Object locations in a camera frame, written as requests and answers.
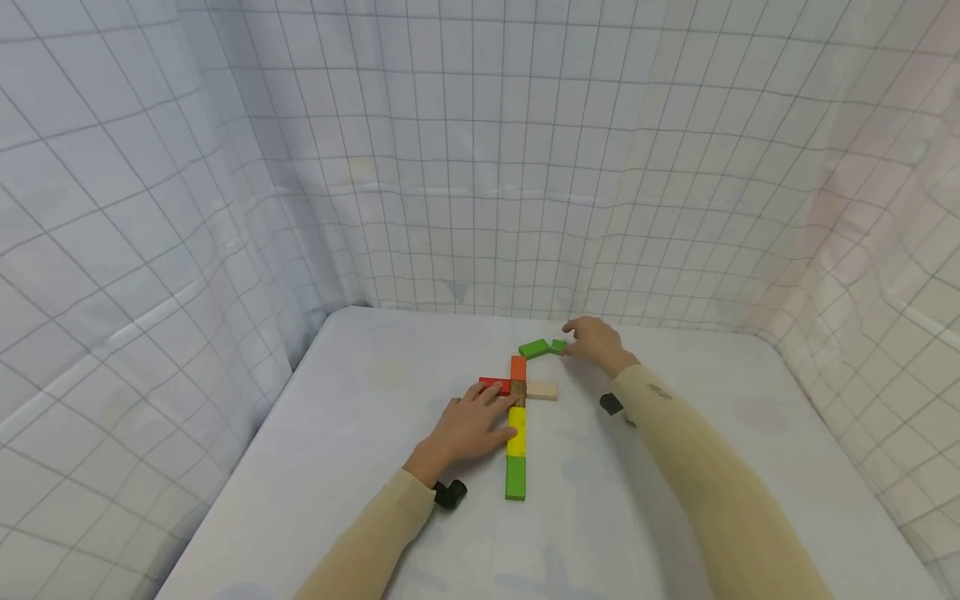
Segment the natural wood block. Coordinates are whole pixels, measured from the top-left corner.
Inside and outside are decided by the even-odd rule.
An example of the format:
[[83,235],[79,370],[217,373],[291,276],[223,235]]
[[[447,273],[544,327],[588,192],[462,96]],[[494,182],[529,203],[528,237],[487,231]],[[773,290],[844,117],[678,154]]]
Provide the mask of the natural wood block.
[[534,400],[556,400],[560,395],[553,381],[527,381],[527,397]]

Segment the green block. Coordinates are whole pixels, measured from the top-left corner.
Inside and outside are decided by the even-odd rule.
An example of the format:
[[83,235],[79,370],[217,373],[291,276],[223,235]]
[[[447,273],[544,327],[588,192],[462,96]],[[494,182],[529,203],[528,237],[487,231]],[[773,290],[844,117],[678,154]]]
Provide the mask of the green block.
[[550,352],[550,345],[546,343],[546,340],[537,340],[536,342],[531,342],[530,344],[524,344],[517,349],[520,356],[523,356],[527,360],[532,360],[538,356],[543,356]]
[[527,498],[527,459],[521,456],[507,457],[507,487],[508,500],[523,501]]

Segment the table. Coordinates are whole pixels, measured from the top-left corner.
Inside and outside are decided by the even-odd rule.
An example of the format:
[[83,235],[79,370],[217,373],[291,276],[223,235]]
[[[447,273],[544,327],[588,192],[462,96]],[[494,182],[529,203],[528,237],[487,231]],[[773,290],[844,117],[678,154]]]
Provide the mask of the table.
[[[159,600],[293,596],[337,536],[478,376],[509,376],[519,344],[561,324],[351,307],[334,313],[230,477]],[[754,336],[621,327],[624,344],[690,401],[766,481],[837,600],[939,600],[919,560]],[[528,377],[527,498],[503,497],[504,455],[445,479],[386,597],[710,598],[689,524],[601,373],[558,356]]]

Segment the grid curtain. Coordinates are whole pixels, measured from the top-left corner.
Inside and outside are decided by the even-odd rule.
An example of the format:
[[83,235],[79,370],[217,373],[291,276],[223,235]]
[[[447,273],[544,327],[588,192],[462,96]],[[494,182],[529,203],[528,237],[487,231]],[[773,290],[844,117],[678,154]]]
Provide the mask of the grid curtain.
[[958,30],[958,0],[0,0],[2,593],[153,597],[364,303],[758,335],[956,597]]

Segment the beige sleeve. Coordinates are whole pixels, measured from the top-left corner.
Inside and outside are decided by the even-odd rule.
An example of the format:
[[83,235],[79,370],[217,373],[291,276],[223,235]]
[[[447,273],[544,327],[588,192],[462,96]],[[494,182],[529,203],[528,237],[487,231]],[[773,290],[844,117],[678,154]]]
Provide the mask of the beige sleeve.
[[643,365],[612,391],[683,504],[717,600],[833,597],[777,500],[706,419]]
[[400,469],[334,542],[296,600],[378,600],[400,553],[433,510],[434,492]]

